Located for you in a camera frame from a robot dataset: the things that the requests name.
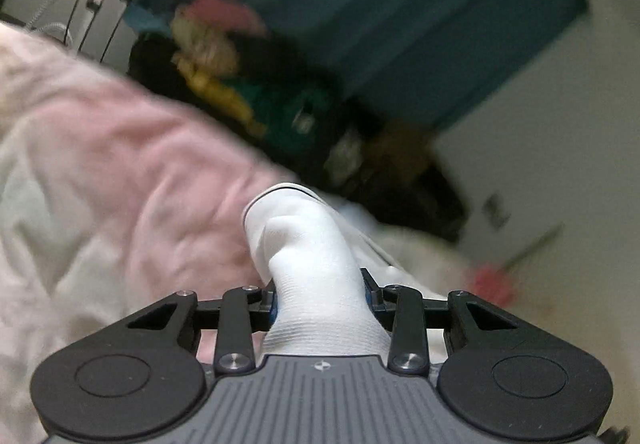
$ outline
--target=pink object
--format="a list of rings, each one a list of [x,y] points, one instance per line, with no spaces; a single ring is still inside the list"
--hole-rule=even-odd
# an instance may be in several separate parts
[[[242,210],[290,176],[202,114],[3,24],[0,81],[0,442],[35,444],[37,364],[174,291],[260,284]]]
[[[223,31],[239,31],[266,36],[267,27],[250,7],[235,0],[195,0],[184,9],[185,16]]]
[[[469,292],[498,307],[506,307],[515,298],[513,280],[491,265],[483,265],[473,271]]]

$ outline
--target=pile of clothes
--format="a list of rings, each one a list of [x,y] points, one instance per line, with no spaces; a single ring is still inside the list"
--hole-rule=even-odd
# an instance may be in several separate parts
[[[297,44],[233,0],[180,6],[170,36],[142,33],[129,75],[203,110],[303,183],[364,205],[380,222],[455,240],[465,209],[428,151],[430,136],[386,120]]]

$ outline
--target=gray ribbed panel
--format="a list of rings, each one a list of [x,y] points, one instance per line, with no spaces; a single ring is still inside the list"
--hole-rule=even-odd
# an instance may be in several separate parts
[[[330,367],[316,369],[322,361]],[[429,381],[391,374],[377,357],[287,356],[270,356],[254,374],[220,380],[195,416],[146,442],[503,444],[457,419]],[[47,444],[71,443],[54,437]]]

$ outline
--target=red object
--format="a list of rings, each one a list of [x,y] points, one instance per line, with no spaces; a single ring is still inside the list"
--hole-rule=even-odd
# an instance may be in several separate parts
[[[483,265],[474,271],[469,292],[498,307],[506,307],[516,296],[511,277],[490,265]]]

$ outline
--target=pink blanket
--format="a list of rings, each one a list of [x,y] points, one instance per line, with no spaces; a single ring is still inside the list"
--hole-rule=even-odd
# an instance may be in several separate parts
[[[4,25],[0,82],[0,442],[30,444],[44,357],[175,290],[259,284],[241,212],[290,176],[212,120]]]

